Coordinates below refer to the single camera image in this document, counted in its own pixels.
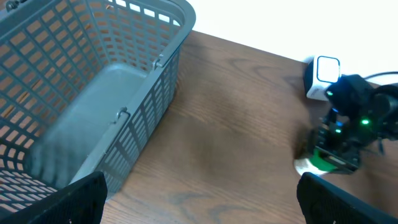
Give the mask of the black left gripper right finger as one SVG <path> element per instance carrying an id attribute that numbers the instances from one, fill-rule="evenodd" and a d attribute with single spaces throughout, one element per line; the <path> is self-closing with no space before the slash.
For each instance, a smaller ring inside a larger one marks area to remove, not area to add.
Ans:
<path id="1" fill-rule="evenodd" d="M 298 182 L 297 200 L 307 223 L 397 224 L 397 218 L 310 172 L 302 174 Z"/>

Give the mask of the green lidded white jar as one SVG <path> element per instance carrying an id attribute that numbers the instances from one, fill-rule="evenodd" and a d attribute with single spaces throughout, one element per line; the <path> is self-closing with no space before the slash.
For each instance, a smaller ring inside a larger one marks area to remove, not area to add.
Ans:
<path id="1" fill-rule="evenodd" d="M 306 172 L 324 175 L 336 169 L 336 166 L 323 160 L 318 151 L 315 151 L 314 154 L 303 154 L 293 161 L 293 165 L 299 175 L 303 175 Z"/>

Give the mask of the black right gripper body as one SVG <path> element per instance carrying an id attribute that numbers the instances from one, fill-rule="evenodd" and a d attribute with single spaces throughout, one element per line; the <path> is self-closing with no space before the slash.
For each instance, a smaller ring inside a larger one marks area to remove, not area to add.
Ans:
<path id="1" fill-rule="evenodd" d="M 336 166 L 332 174 L 352 174 L 360 165 L 360 152 L 373 142 L 373 130 L 369 119 L 347 121 L 344 124 L 326 122 L 310 131 L 306 153 L 319 156 Z"/>

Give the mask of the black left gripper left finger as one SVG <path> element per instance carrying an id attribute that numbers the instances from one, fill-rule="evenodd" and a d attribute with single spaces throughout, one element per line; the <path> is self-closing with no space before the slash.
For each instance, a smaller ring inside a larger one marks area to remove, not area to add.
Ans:
<path id="1" fill-rule="evenodd" d="M 96 171 L 52 195 L 1 219 L 5 224 L 100 223 L 108 189 Z"/>

